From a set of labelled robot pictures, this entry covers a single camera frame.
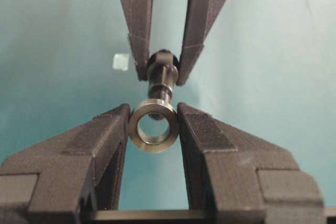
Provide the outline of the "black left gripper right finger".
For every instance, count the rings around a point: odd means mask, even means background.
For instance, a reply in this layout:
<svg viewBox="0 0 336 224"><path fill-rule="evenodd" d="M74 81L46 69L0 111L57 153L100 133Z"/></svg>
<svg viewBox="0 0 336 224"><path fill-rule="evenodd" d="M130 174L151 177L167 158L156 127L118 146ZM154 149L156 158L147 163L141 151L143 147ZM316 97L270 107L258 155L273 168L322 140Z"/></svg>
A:
<svg viewBox="0 0 336 224"><path fill-rule="evenodd" d="M185 103L177 115L190 209L214 223L325 223L317 182L288 150Z"/></svg>

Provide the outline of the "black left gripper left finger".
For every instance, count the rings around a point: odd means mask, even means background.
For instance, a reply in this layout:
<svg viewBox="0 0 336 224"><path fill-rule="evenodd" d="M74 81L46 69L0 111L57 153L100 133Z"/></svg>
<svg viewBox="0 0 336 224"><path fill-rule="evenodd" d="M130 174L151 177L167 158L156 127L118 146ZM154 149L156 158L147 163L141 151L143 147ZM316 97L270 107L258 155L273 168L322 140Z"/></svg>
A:
<svg viewBox="0 0 336 224"><path fill-rule="evenodd" d="M16 152L1 164L1 223L80 223L82 211L116 210L128 104Z"/></svg>

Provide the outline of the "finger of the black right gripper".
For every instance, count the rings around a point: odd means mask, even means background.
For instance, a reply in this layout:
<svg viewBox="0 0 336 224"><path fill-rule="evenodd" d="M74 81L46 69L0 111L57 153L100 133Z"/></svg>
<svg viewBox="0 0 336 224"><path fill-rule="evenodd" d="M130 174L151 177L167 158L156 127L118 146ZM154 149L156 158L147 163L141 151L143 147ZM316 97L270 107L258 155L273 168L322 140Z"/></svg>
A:
<svg viewBox="0 0 336 224"><path fill-rule="evenodd" d="M153 0L120 0L129 30L129 43L140 81L147 80Z"/></svg>
<svg viewBox="0 0 336 224"><path fill-rule="evenodd" d="M188 0L177 85L186 83L226 0Z"/></svg>

